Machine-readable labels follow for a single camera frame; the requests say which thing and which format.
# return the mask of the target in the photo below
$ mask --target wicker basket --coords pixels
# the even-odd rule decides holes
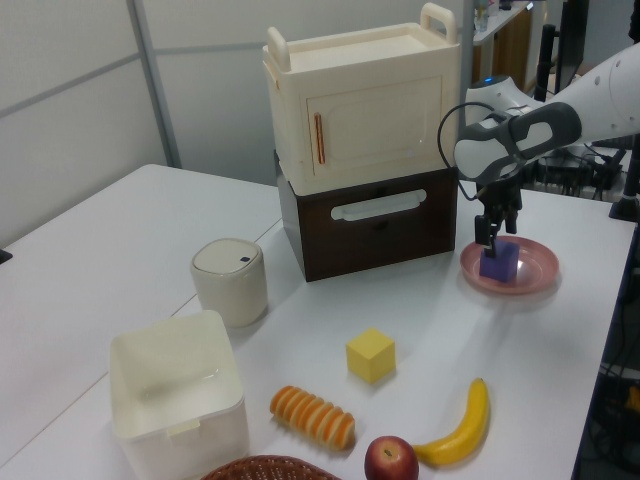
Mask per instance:
[[[202,480],[340,480],[293,457],[258,455],[242,458],[214,470]]]

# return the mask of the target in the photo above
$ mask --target orange toy bread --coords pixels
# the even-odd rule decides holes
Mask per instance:
[[[298,387],[281,388],[269,409],[281,422],[331,450],[344,450],[355,443],[353,415]]]

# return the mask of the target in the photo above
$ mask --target desk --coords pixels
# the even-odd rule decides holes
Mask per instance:
[[[10,245],[0,465],[104,376],[114,336],[193,297],[189,263],[203,245],[255,240],[279,218],[272,187],[146,166]]]
[[[191,185],[176,181],[175,195],[196,184],[222,188],[227,182],[189,178]],[[264,188],[265,198],[276,191]],[[609,219],[601,202],[522,195],[520,234],[547,245],[561,264],[557,288],[522,297],[487,294],[462,277],[459,255],[473,239],[481,207],[462,197],[454,252],[314,283],[304,281],[282,225],[260,226],[269,312],[257,324],[230,331],[245,385],[251,454],[293,455],[345,480],[363,478],[364,452],[375,437],[426,442],[448,433],[462,416],[469,382],[482,376],[492,416],[480,454],[453,469],[421,466],[420,478],[570,478],[634,225]],[[171,223],[179,221],[190,236],[203,212],[186,205],[178,210],[165,227],[173,230]],[[188,262],[191,253],[181,255]],[[73,305],[75,296],[66,301]],[[175,303],[180,316],[200,309],[197,298],[181,309]],[[369,326],[397,344],[397,372],[375,386],[347,371],[344,352],[345,343]],[[103,348],[95,355],[106,365],[111,332],[100,335]],[[112,437],[108,376],[95,382],[0,469],[0,479],[134,480]],[[285,384],[351,411],[358,439],[353,451],[332,455],[279,427],[269,401]]]

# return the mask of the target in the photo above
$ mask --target purple cube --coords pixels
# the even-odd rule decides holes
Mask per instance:
[[[508,282],[518,272],[520,245],[496,240],[495,258],[487,257],[486,251],[480,255],[480,276],[493,278],[499,282]]]

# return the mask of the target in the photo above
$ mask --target apple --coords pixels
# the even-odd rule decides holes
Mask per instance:
[[[400,437],[376,438],[364,456],[367,480],[417,480],[419,472],[418,457]]]

